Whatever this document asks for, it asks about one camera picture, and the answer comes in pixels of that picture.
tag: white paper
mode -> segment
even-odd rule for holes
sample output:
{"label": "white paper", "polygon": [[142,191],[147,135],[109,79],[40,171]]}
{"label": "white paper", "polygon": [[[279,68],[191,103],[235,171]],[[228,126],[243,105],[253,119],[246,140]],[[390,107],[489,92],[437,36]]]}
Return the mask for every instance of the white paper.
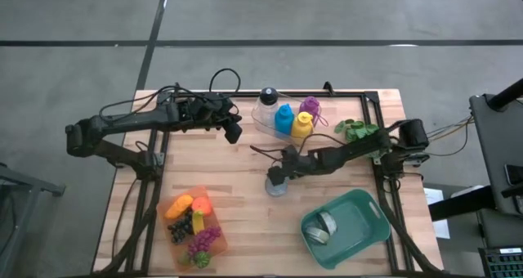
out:
{"label": "white paper", "polygon": [[[443,200],[443,191],[430,188],[423,189],[425,190],[425,197],[427,198],[427,203],[429,205]],[[432,222],[432,225],[434,226],[437,238],[450,239],[449,224],[446,219]]]}

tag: computer keyboard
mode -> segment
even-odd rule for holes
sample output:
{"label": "computer keyboard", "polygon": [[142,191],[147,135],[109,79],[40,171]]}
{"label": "computer keyboard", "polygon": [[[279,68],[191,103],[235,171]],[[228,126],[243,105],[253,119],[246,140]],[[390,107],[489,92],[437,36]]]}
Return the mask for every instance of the computer keyboard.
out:
{"label": "computer keyboard", "polygon": [[487,277],[523,277],[523,248],[479,249]]}

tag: clear plastic bottle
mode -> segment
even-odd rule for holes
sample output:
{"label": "clear plastic bottle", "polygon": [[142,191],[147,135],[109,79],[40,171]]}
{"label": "clear plastic bottle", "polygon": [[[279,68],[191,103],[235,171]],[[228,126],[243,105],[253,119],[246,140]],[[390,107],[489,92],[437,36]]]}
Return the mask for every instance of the clear plastic bottle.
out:
{"label": "clear plastic bottle", "polygon": [[278,108],[278,92],[276,89],[272,87],[263,88],[253,111],[253,118],[259,122],[255,123],[256,129],[262,132],[271,133],[271,135],[274,136],[275,116],[278,112]]}

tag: yellow bottle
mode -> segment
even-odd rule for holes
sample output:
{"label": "yellow bottle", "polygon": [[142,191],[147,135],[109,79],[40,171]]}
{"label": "yellow bottle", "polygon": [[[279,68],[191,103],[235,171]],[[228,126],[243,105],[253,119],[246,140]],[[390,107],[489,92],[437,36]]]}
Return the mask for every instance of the yellow bottle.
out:
{"label": "yellow bottle", "polygon": [[309,134],[312,134],[312,118],[312,115],[302,111],[294,119],[293,129],[291,130],[291,137],[296,144],[301,144],[303,142],[303,138],[307,137]]}

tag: orange toy fruit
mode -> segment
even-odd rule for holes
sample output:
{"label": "orange toy fruit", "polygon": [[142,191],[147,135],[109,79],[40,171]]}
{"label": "orange toy fruit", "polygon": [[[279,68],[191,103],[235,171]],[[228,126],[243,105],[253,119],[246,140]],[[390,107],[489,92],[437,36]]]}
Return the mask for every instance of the orange toy fruit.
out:
{"label": "orange toy fruit", "polygon": [[190,204],[192,204],[193,198],[190,195],[182,195],[171,205],[169,210],[165,213],[165,218],[175,219],[180,217]]}
{"label": "orange toy fruit", "polygon": [[207,197],[195,198],[191,208],[193,209],[193,212],[201,211],[204,216],[208,216],[212,213],[211,201]]}

